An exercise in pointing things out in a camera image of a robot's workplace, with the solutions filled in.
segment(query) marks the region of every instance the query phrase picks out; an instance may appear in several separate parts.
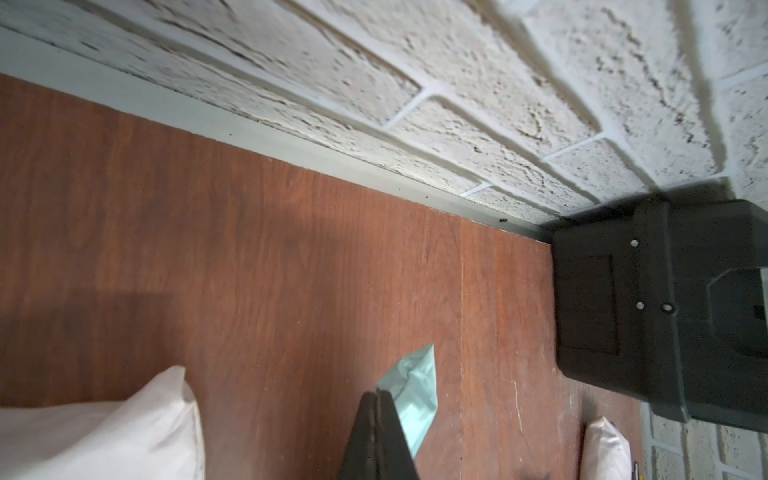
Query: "wooden floor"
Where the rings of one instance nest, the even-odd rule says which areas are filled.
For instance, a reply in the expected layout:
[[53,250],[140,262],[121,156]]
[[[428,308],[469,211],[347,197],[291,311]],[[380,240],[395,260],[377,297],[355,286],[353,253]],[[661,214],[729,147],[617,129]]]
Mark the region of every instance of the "wooden floor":
[[187,367],[208,478],[333,478],[359,396],[435,343],[423,479],[577,478],[549,245],[0,77],[0,405]]

